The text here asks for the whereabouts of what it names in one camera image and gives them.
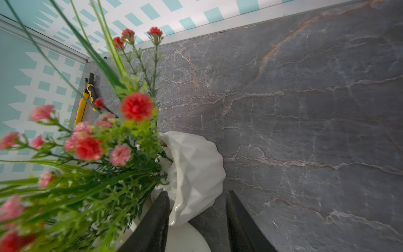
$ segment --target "white vase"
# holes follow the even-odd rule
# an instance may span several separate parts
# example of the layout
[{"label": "white vase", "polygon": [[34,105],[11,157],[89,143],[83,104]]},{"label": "white vase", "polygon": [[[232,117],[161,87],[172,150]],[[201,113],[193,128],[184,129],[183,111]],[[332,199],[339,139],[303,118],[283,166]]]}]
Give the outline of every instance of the white vase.
[{"label": "white vase", "polygon": [[174,162],[161,159],[170,184],[158,186],[152,198],[162,190],[168,191],[173,203],[169,225],[177,227],[212,206],[222,193],[225,171],[216,145],[204,137],[169,131],[160,133],[160,138],[166,144],[167,156]]}]

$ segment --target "pink flower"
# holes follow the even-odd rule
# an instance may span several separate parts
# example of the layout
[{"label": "pink flower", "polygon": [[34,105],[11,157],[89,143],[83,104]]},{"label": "pink flower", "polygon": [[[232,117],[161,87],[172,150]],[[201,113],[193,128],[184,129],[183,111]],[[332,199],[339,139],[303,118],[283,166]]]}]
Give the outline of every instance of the pink flower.
[{"label": "pink flower", "polygon": [[98,160],[104,153],[100,140],[83,133],[77,137],[74,148],[78,158],[85,161]]},{"label": "pink flower", "polygon": [[77,135],[77,133],[73,133],[73,135],[64,142],[64,148],[66,151],[70,151],[74,148],[76,135]]},{"label": "pink flower", "polygon": [[90,123],[81,122],[81,123],[77,124],[76,127],[74,127],[74,132],[81,132],[81,133],[91,134],[92,129],[90,129],[89,126],[91,126]]},{"label": "pink flower", "polygon": [[16,144],[16,138],[20,136],[18,132],[9,132],[0,139],[0,150],[5,150],[8,146]]},{"label": "pink flower", "polygon": [[108,119],[113,118],[116,118],[116,116],[111,113],[100,114],[100,116],[98,116],[98,119],[95,121],[95,125],[97,125],[98,127],[104,126],[105,128],[110,128],[112,127],[112,123]]},{"label": "pink flower", "polygon": [[44,144],[44,141],[42,140],[42,135],[39,135],[37,138],[35,138],[34,140],[32,140],[32,146],[33,146],[35,149],[38,149],[39,147],[41,147],[42,144]]},{"label": "pink flower", "polygon": [[53,105],[39,105],[32,110],[31,119],[33,121],[38,121],[42,119],[48,120],[53,109]]},{"label": "pink flower", "polygon": [[[19,217],[25,211],[25,207],[21,204],[21,199],[18,195],[9,198],[6,203],[0,208],[0,221],[7,221]],[[7,229],[14,227],[14,223],[6,225]]]},{"label": "pink flower", "polygon": [[19,236],[16,230],[12,230],[4,234],[0,240],[1,252],[18,252],[26,245],[35,240],[34,234]]},{"label": "pink flower", "polygon": [[38,180],[39,187],[44,189],[54,179],[51,171],[45,171]]},{"label": "pink flower", "polygon": [[127,144],[116,145],[110,153],[110,162],[114,166],[125,166],[131,157],[131,149]]}]

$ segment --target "teal and white wallpaper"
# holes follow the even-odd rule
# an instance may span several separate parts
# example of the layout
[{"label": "teal and white wallpaper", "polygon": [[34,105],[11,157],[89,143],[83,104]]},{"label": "teal and white wallpaper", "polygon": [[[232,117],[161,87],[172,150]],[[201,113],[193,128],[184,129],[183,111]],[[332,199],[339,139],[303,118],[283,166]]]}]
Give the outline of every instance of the teal and white wallpaper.
[{"label": "teal and white wallpaper", "polygon": [[[72,24],[79,27],[70,0],[55,1]],[[151,26],[170,35],[288,1],[291,0],[101,0],[101,5],[112,36],[130,28],[137,35],[136,43],[141,43],[149,40],[146,31]],[[86,54],[48,0],[11,0],[11,4],[25,25]],[[106,52],[104,36],[89,0],[74,0],[74,4],[94,48],[99,53]],[[0,13],[14,18],[3,1]]]},{"label": "teal and white wallpaper", "polygon": [[[0,136],[10,131],[25,133],[29,139],[42,134],[59,137],[56,127],[30,121],[32,108],[53,104],[61,122],[69,121],[76,93],[49,66],[31,42],[0,30]],[[42,47],[43,52],[70,82],[78,88],[84,65]],[[3,160],[28,160],[33,151],[0,151]],[[49,167],[22,163],[1,163],[0,181],[40,175]]]}]

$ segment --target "wall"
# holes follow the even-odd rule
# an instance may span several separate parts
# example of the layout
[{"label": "wall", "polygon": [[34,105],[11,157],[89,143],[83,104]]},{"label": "wall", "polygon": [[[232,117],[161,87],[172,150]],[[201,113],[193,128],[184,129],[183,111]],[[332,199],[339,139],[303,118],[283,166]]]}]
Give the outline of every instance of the wall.
[{"label": "wall", "polygon": [[[50,135],[59,137],[55,127],[42,126],[30,121],[29,114],[37,105],[53,104],[62,123],[70,119],[76,94],[61,80],[52,67],[36,51],[33,44],[0,30],[0,136],[10,131],[25,133],[29,139]],[[79,86],[84,65],[47,48],[43,52],[76,87]],[[3,160],[27,160],[33,151],[0,152]],[[0,180],[39,175],[44,167],[39,165],[0,162]]]},{"label": "wall", "polygon": [[[148,41],[146,31],[158,26],[165,35],[217,22],[229,17],[259,10],[291,0],[103,0],[106,21],[112,36],[130,28],[136,32],[136,43]],[[23,23],[34,30],[87,54],[70,29],[50,5],[48,0],[10,1]],[[56,0],[72,24],[79,27],[70,0]],[[83,26],[99,53],[107,52],[104,36],[89,0],[74,1]],[[0,13],[15,19],[3,1]]]},{"label": "wall", "polygon": [[190,221],[212,252],[230,251],[228,190],[279,252],[402,251],[402,9],[362,1],[161,47],[161,131],[224,157],[223,194]]}]

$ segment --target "white trim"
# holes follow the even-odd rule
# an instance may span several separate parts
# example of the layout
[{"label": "white trim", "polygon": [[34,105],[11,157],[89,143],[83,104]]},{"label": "white trim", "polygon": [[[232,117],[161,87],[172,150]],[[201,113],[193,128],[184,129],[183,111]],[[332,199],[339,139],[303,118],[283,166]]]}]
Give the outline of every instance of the white trim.
[{"label": "white trim", "polygon": [[[165,36],[161,45],[188,40],[191,38],[205,36],[238,27],[244,27],[268,20],[295,15],[298,13],[360,1],[363,0],[293,0]],[[142,49],[151,48],[153,46],[154,45],[150,40],[136,44],[136,47]],[[103,58],[105,56],[109,56],[109,53],[103,53],[100,54],[100,56]]]},{"label": "white trim", "polygon": [[[8,19],[2,15],[0,15],[0,29],[4,30],[6,32],[9,32],[13,35],[16,35],[22,39],[25,39],[27,41],[30,41],[28,36],[25,34],[24,30],[21,29],[18,22]],[[80,63],[85,64],[88,62],[88,58],[89,58],[88,56],[86,56],[68,46],[65,46],[62,43],[59,43],[56,40],[53,40],[37,31],[30,29],[30,28],[27,28],[27,30],[32,35],[33,39],[38,43],[38,45],[49,48],[50,50],[52,50],[54,52],[62,54],[64,56],[69,57]]]}]

